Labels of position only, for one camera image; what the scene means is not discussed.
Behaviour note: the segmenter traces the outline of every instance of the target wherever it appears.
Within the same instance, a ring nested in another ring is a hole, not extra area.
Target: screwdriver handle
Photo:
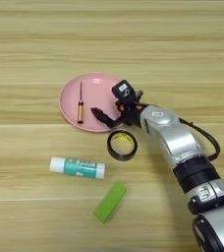
[[[84,123],[84,102],[82,100],[78,102],[78,123]]]

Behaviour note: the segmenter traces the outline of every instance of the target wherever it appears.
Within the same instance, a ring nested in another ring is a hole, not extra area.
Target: screwdriver
[[[84,123],[83,83],[80,84],[80,99],[78,102],[78,123]]]

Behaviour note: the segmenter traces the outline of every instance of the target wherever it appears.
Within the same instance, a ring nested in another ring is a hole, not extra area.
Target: black tape roll
[[[132,144],[132,150],[128,154],[120,154],[120,153],[116,152],[112,147],[112,141],[114,138],[127,139],[127,141],[129,141]],[[124,131],[124,130],[117,130],[117,131],[112,132],[109,135],[108,140],[107,140],[108,153],[113,158],[120,160],[120,161],[130,160],[137,152],[138,147],[139,147],[139,145],[138,145],[137,139],[131,133]]]

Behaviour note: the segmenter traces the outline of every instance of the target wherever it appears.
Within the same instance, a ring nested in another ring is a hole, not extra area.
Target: tape roll
[[[107,140],[108,153],[120,161],[130,160],[138,150],[137,139],[129,132],[117,130]]]

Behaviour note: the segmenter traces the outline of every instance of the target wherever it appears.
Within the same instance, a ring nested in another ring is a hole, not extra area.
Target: pink plate
[[[91,108],[98,107],[111,118],[116,119],[120,113],[115,105],[116,98],[112,87],[121,80],[104,74],[80,75],[70,81],[60,93],[60,109],[64,117],[79,129],[91,132],[106,132],[110,129],[99,122],[92,114]],[[83,83],[84,124],[78,124],[78,102],[80,85]]]

